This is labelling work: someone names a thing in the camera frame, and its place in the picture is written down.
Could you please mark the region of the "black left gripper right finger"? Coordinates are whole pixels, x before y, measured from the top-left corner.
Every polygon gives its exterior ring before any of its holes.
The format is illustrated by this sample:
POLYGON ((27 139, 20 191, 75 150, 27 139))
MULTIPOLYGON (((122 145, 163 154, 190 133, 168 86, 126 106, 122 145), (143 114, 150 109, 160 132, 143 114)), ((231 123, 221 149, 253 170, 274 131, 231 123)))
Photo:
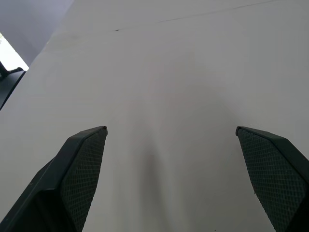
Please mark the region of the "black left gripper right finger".
POLYGON ((276 232, 309 232, 309 160, 286 138, 238 126, 249 178, 276 232))

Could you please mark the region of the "dark furniture edge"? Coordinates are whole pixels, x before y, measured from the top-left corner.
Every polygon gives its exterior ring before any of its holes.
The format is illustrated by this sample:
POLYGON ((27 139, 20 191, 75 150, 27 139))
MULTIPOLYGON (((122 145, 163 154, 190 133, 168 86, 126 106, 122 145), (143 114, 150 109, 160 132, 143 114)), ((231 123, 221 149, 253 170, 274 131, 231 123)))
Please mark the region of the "dark furniture edge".
POLYGON ((21 67, 7 70, 0 61, 0 110, 6 104, 25 73, 26 71, 21 67))

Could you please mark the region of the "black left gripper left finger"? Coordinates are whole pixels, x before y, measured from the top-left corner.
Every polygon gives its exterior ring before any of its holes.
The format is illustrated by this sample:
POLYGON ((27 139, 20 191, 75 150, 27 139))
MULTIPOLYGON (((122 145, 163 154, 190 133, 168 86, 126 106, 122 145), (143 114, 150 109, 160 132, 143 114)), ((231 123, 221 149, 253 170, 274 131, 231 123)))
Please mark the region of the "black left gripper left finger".
POLYGON ((82 232, 107 135, 99 126, 69 137, 0 222, 0 232, 82 232))

